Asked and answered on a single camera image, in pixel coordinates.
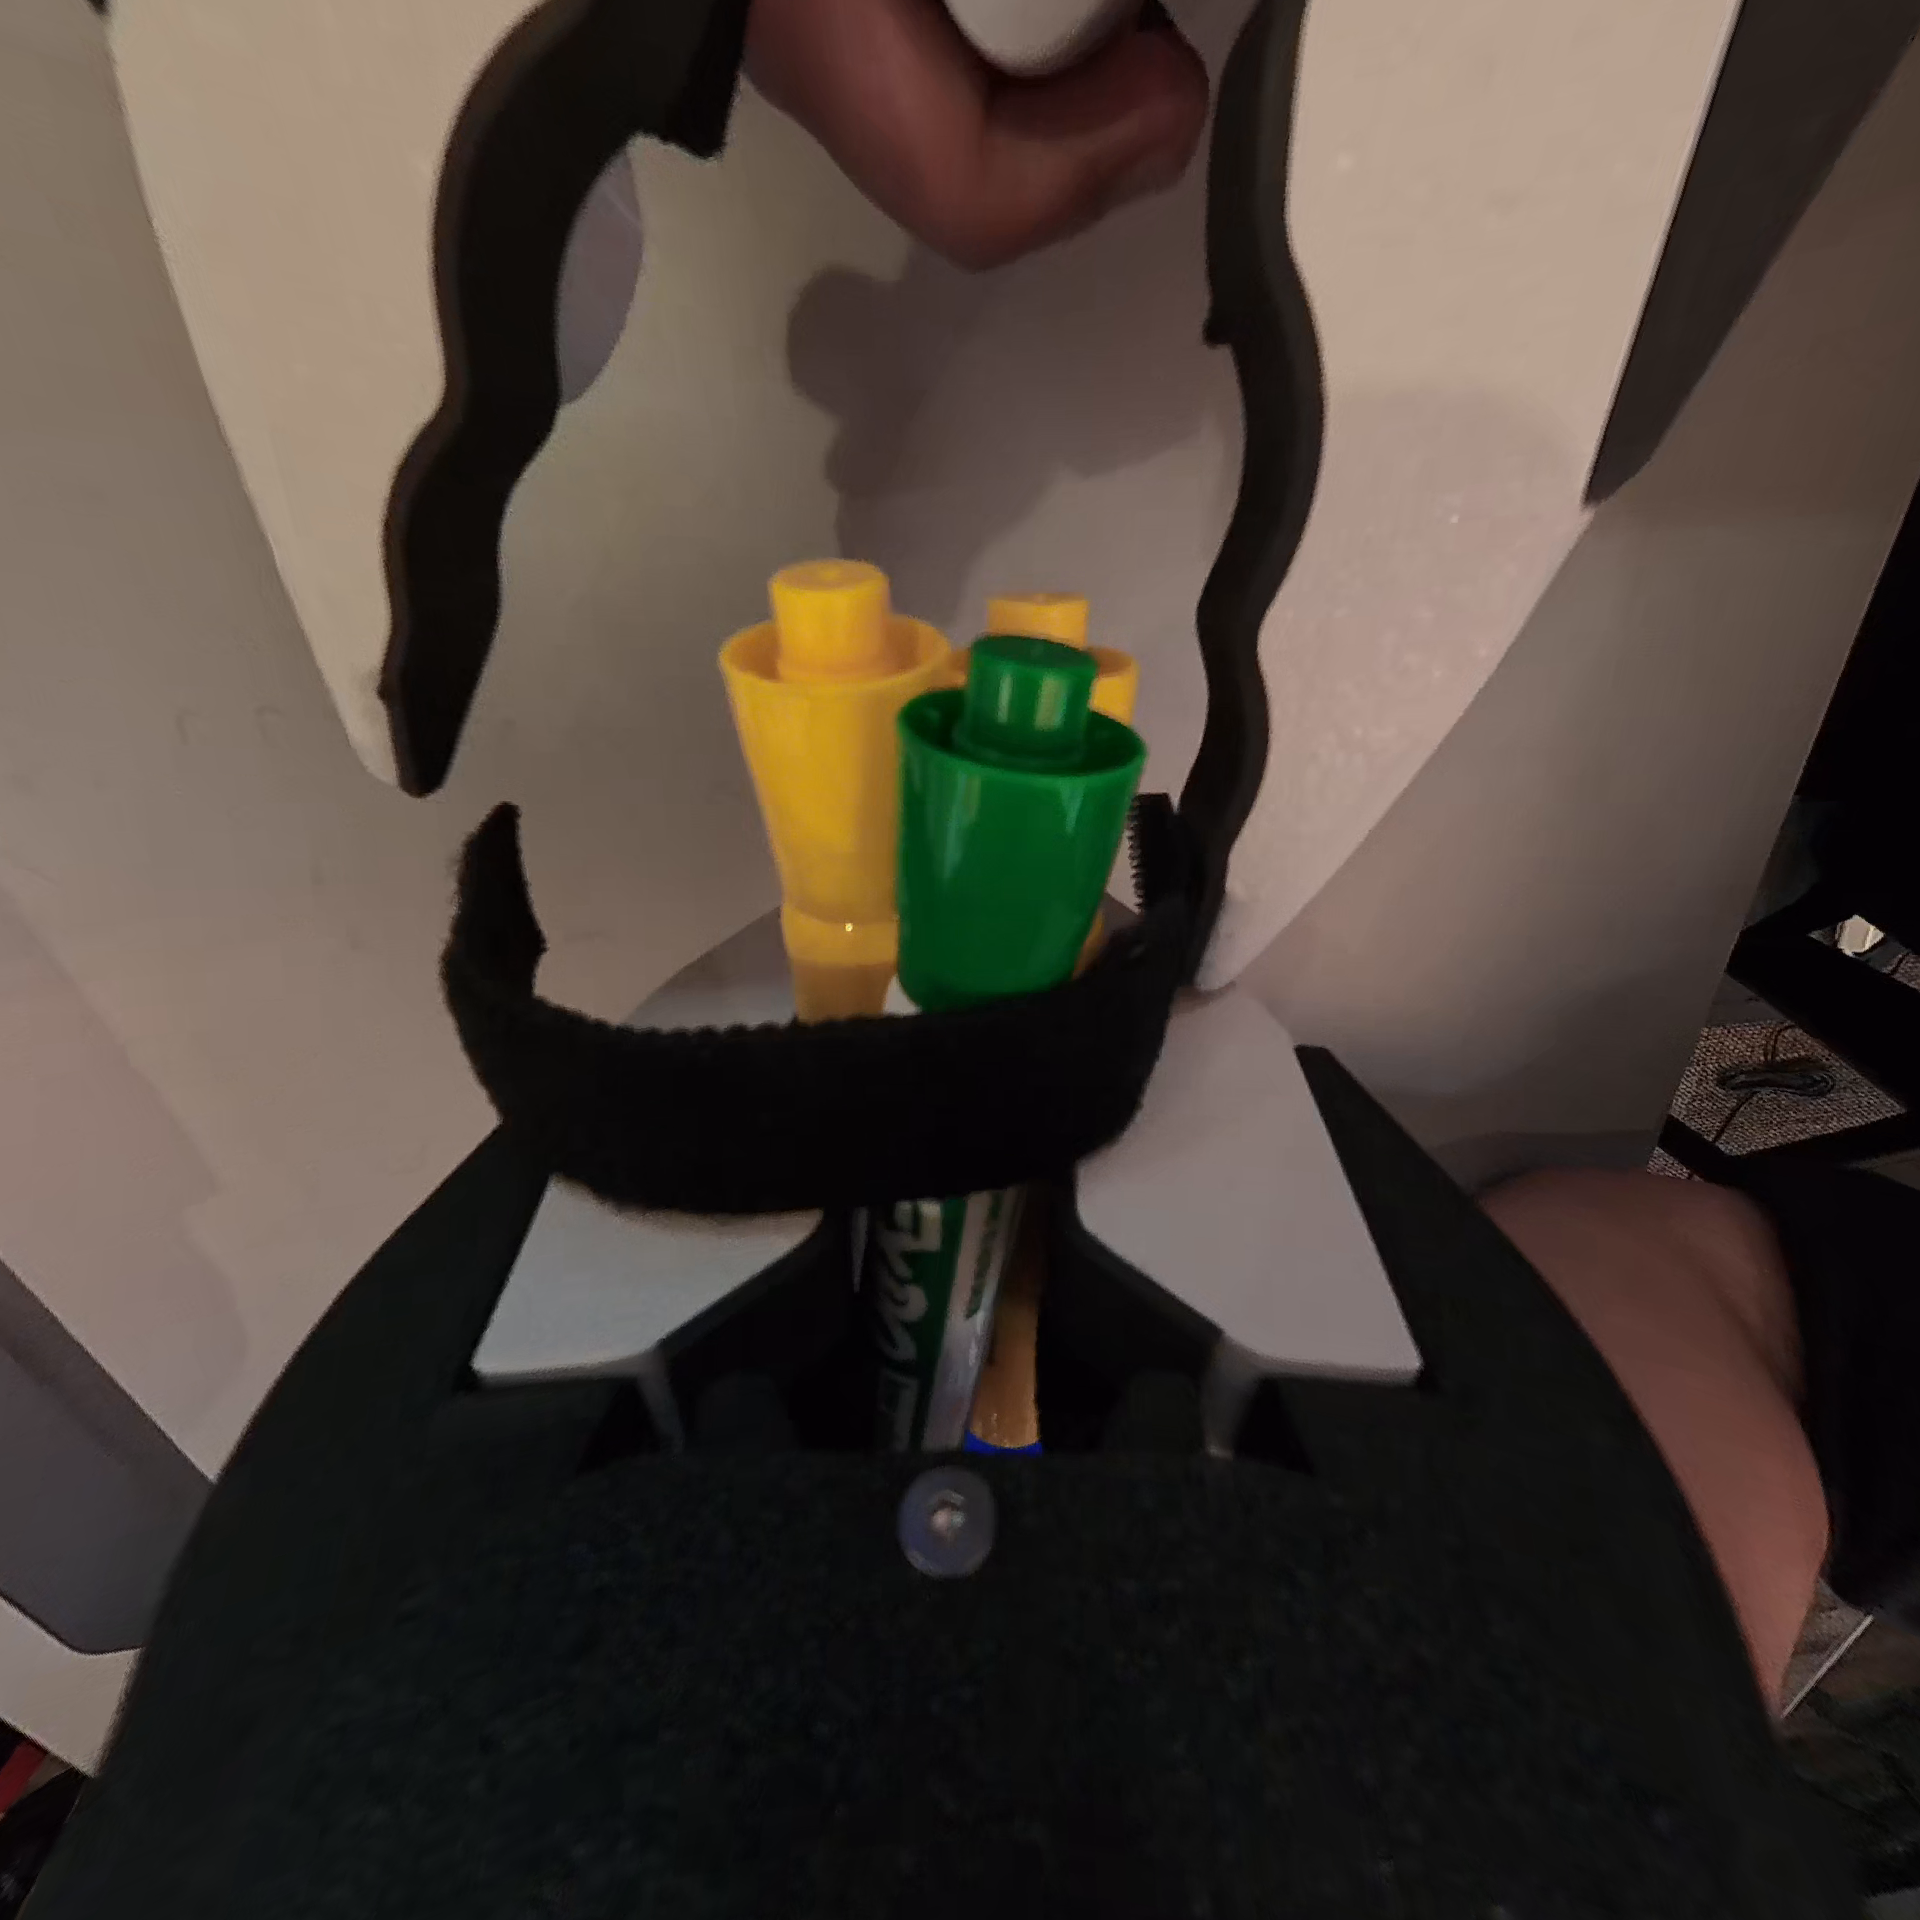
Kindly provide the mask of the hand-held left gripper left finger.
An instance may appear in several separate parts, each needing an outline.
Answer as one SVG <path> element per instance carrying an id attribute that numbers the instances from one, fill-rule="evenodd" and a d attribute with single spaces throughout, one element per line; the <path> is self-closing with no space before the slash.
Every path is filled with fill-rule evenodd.
<path id="1" fill-rule="evenodd" d="M 785 1024 L 795 995 L 777 919 L 754 919 L 641 1002 L 628 1029 Z M 623 1376 L 734 1290 L 793 1256 L 824 1213 L 628 1211 L 551 1180 L 471 1355 L 482 1384 Z"/>

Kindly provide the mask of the green white dry-erase marker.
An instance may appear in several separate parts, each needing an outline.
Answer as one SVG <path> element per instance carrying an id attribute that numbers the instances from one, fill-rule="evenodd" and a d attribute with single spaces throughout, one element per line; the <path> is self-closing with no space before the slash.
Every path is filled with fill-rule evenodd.
<path id="1" fill-rule="evenodd" d="M 898 962 L 883 1010 L 967 1010 L 1064 984 L 1084 962 L 1145 767 L 1092 709 L 1097 664 L 1060 640 L 976 640 L 958 691 L 898 717 Z M 870 1213 L 859 1300 L 878 1354 L 875 1442 L 967 1444 L 1030 1184 Z"/>

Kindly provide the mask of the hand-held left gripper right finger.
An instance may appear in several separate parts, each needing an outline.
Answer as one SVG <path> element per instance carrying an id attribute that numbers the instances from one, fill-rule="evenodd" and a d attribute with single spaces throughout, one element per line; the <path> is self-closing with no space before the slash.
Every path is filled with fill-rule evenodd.
<path id="1" fill-rule="evenodd" d="M 1423 1372 L 1299 1050 L 1236 988 L 1177 992 L 1139 1112 L 1079 1166 L 1075 1204 L 1096 1244 L 1266 1374 Z"/>

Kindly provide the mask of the yellow highlighter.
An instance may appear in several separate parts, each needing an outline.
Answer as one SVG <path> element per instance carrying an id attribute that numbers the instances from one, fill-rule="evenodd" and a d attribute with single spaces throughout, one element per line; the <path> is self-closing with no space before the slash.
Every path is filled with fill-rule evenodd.
<path id="1" fill-rule="evenodd" d="M 872 563 L 808 560 L 718 653 L 779 877 L 798 1020 L 878 1018 L 896 978 L 898 715 L 954 647 Z"/>
<path id="2" fill-rule="evenodd" d="M 1009 592 L 988 604 L 988 632 L 1017 632 L 1071 644 L 1096 661 L 1092 711 L 1132 724 L 1140 668 L 1088 635 L 1088 599 L 1072 592 Z M 1024 1200 L 1020 1238 L 999 1284 L 988 1358 L 969 1412 L 969 1431 L 1004 1444 L 1042 1442 L 1040 1308 L 1048 1274 L 1049 1200 Z"/>

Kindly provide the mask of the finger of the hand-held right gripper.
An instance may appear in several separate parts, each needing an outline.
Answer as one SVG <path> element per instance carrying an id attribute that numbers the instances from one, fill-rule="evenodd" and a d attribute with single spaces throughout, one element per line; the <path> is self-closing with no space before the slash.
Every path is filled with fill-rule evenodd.
<path id="1" fill-rule="evenodd" d="M 1326 427 L 1265 614 L 1272 744 L 1198 980 L 1423 772 L 1584 535 L 1738 4 L 1310 4 L 1287 235 Z"/>
<path id="2" fill-rule="evenodd" d="M 297 624 L 374 776 L 436 792 L 570 235 L 633 140 L 718 156 L 748 4 L 106 4 L 140 188 Z"/>

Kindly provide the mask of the person's black shirt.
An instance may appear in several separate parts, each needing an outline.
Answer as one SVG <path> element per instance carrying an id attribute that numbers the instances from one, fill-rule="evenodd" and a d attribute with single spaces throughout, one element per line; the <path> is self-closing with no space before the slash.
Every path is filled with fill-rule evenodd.
<path id="1" fill-rule="evenodd" d="M 1766 1180 L 1832 1518 L 1830 1586 L 1918 1629 L 1918 1191 L 1872 1171 Z"/>

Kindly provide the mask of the red bag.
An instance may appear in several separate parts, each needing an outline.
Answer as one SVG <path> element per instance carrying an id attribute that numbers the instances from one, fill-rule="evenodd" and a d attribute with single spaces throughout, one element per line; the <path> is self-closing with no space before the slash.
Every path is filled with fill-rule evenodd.
<path id="1" fill-rule="evenodd" d="M 31 1797 L 47 1787 L 60 1784 L 73 1771 L 58 1751 L 47 1748 L 38 1739 L 22 1735 L 18 1727 L 2 1724 L 2 1827 L 18 1824 L 22 1807 Z"/>

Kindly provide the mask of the person's right hand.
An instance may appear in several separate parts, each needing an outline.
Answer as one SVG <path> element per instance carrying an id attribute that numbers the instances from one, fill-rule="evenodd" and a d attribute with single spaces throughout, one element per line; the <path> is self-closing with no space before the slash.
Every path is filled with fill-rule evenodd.
<path id="1" fill-rule="evenodd" d="M 1208 69 L 1164 22 L 1009 80 L 942 4 L 758 3 L 744 69 L 873 205 L 969 271 L 1168 189 L 1209 119 Z"/>

